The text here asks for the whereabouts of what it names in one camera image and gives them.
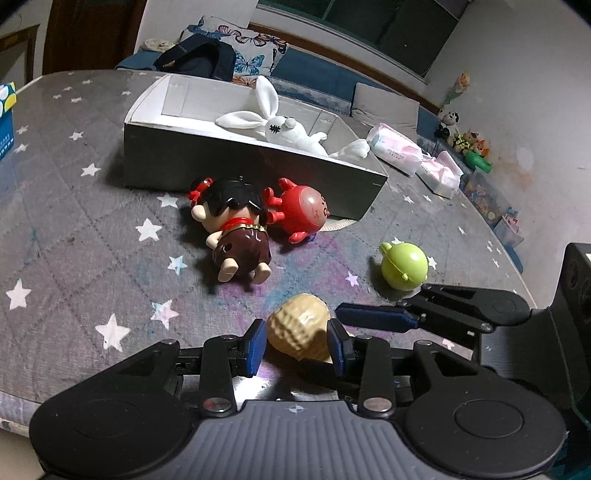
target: doll's black hair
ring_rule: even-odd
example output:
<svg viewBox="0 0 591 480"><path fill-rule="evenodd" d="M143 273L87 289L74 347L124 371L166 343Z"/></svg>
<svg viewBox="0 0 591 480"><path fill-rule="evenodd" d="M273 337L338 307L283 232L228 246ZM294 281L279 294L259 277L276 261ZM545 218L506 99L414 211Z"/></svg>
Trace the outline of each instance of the doll's black hair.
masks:
<svg viewBox="0 0 591 480"><path fill-rule="evenodd" d="M214 180L197 202L207 202L209 212L213 216L221 215L226 208L240 210L248 207L252 213L259 216L260 225L267 224L267 207L260 192L254 185L245 182L243 177Z"/></svg>

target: cartoon doll figure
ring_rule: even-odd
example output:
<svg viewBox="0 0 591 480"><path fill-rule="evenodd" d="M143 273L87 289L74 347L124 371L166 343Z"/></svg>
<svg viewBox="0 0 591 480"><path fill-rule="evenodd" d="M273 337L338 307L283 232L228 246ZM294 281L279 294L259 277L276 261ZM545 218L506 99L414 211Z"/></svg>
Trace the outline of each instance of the cartoon doll figure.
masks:
<svg viewBox="0 0 591 480"><path fill-rule="evenodd" d="M220 282L252 274L252 282L258 285L269 278L267 209L253 185L242 177L206 178L189 193L189 200L192 217L210 233L206 245L213 250Z"/></svg>

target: white stuffed bunny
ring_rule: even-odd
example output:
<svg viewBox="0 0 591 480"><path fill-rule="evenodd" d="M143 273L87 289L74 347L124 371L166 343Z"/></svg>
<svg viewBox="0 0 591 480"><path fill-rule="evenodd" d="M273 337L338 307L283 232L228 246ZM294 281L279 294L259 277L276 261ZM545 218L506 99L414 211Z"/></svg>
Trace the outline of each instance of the white stuffed bunny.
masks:
<svg viewBox="0 0 591 480"><path fill-rule="evenodd" d="M256 99L263 114L241 110L227 113L216 120L216 125L224 128L251 129L264 127L265 138L269 143L292 147L317 155L328 156L328 153L320 145L320 141L326 140L324 132L308 136L304 126L294 118L286 118L277 115L279 110L279 96L275 88L263 76L256 79ZM330 155L333 158L365 158L369 152L369 145L365 140L355 140L340 151Z"/></svg>

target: blue tissue box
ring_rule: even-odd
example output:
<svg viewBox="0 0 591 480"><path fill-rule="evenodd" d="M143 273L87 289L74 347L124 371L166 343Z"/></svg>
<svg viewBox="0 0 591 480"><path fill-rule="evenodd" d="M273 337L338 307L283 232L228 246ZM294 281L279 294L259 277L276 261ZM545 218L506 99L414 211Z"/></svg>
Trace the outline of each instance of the blue tissue box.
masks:
<svg viewBox="0 0 591 480"><path fill-rule="evenodd" d="M14 128L12 126L12 106L17 102L14 83L0 85L0 160L14 144Z"/></svg>

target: lime green ball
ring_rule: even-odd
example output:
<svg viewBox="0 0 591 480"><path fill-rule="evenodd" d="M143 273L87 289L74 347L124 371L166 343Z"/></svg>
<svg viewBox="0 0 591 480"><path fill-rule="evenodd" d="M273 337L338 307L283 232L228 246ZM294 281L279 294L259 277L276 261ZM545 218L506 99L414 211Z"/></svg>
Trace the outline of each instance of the lime green ball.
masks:
<svg viewBox="0 0 591 480"><path fill-rule="evenodd" d="M379 246L382 255L382 275L392 288L410 291L427 281L429 264L419 247L401 243Z"/></svg>

